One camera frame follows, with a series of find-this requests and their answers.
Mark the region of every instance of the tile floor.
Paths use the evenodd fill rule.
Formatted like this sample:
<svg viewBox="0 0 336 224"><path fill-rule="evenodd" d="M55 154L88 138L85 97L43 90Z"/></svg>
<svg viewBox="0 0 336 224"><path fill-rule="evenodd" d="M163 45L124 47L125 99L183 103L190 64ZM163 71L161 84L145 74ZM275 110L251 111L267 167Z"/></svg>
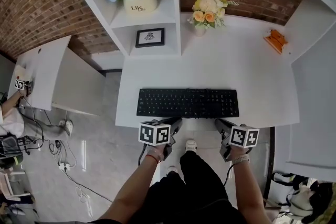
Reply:
<svg viewBox="0 0 336 224"><path fill-rule="evenodd" d="M77 182L92 188L96 192L113 200L117 192L137 167L142 144L138 142L138 129L115 126L118 91L121 73L108 73L103 97L101 116L88 116L67 113L67 118L74 124L69 146L76 157L77 165L68 171ZM52 124L57 124L65 117L65 111L48 112ZM47 122L43 111L36 111L38 119ZM218 132L191 132L182 128L175 136L176 144L172 154L162 163L161 176L170 165L179 168L179 157L184 153L184 143L193 138L198 143L198 154L206 160L214 171L225 181L229 163L225 163L219 154L221 136ZM70 165L75 164L67 145ZM263 129L258 146L250 153L251 165L261 189L264 189L268 165L269 130ZM110 203L96 194L85 190L89 202L79 199L76 184L59 170L57 163L48 149L48 142L41 150L25 155L22 168L27 172L30 186L26 188L36 199L35 208L39 221L92 221L100 217ZM231 174L226 185L229 199L236 205L234 176ZM33 223L37 216L32 210L24 209L27 214L25 223Z"/></svg>

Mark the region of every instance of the orange object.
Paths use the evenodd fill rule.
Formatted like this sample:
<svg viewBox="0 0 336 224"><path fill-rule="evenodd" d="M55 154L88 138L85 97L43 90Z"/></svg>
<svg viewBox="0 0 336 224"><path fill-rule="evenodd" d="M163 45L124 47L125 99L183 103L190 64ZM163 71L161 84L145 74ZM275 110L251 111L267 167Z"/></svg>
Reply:
<svg viewBox="0 0 336 224"><path fill-rule="evenodd" d="M266 40L279 54L282 54L282 48L287 44L285 37L274 29L271 30L270 36L264 37L264 40Z"/></svg>

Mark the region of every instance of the white desk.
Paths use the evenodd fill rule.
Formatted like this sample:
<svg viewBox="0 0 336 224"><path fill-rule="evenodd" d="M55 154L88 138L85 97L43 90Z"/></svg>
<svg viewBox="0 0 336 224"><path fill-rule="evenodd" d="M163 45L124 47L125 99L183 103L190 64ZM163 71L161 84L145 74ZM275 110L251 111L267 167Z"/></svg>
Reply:
<svg viewBox="0 0 336 224"><path fill-rule="evenodd" d="M99 115L105 77L68 48L71 36L34 48L17 59L33 80L27 101L34 108L64 110ZM14 88L13 72L8 96Z"/></svg>
<svg viewBox="0 0 336 224"><path fill-rule="evenodd" d="M181 15L182 22L186 16ZM194 36L190 24L181 24L182 57L126 58L116 125L138 127L152 119L136 115L140 88L236 89L240 117L228 120L253 127L298 123L292 68L263 40L269 28L282 31L281 26L236 16L226 16L225 23L203 37ZM186 119L184 125L215 130L210 119Z"/></svg>

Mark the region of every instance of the picture frame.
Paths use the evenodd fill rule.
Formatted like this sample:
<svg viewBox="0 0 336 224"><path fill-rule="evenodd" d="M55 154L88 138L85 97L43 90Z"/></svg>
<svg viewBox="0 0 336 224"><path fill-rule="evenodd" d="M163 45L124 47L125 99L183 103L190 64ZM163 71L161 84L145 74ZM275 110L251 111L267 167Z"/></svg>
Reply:
<svg viewBox="0 0 336 224"><path fill-rule="evenodd" d="M136 48L164 46L164 28L138 30L136 32Z"/></svg>

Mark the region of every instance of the white vase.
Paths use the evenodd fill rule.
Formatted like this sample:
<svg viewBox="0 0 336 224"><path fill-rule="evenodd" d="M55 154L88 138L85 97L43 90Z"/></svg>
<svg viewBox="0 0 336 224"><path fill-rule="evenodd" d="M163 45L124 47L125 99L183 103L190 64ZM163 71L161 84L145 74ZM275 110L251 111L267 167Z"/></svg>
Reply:
<svg viewBox="0 0 336 224"><path fill-rule="evenodd" d="M194 27L194 33L195 33L195 36L197 37L204 36L205 31L206 31L205 25L195 25Z"/></svg>
<svg viewBox="0 0 336 224"><path fill-rule="evenodd" d="M157 0L123 0L126 12L129 14L142 14L152 12L158 6Z"/></svg>

